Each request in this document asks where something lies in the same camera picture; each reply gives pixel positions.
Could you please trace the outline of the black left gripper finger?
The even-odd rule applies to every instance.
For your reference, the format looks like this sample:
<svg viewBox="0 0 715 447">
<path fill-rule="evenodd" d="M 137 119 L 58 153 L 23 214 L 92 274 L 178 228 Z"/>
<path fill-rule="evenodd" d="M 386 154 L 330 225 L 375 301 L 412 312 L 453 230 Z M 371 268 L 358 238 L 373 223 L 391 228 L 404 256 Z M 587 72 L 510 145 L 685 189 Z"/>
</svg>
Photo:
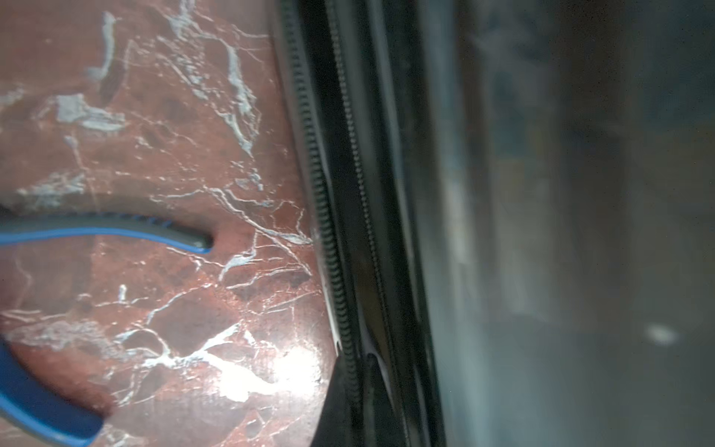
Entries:
<svg viewBox="0 0 715 447">
<path fill-rule="evenodd" d="M 344 365 L 335 365 L 311 447 L 361 446 L 361 414 L 349 401 Z"/>
</svg>

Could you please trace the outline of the silver space-print hard suitcase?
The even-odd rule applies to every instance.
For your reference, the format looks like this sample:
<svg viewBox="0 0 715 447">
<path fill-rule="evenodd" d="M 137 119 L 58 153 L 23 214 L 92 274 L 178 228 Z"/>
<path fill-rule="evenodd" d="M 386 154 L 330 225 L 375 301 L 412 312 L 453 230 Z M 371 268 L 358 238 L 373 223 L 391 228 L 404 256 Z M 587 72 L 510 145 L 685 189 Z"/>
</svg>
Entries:
<svg viewBox="0 0 715 447">
<path fill-rule="evenodd" d="M 714 443 L 711 1 L 276 1 L 361 446 Z"/>
</svg>

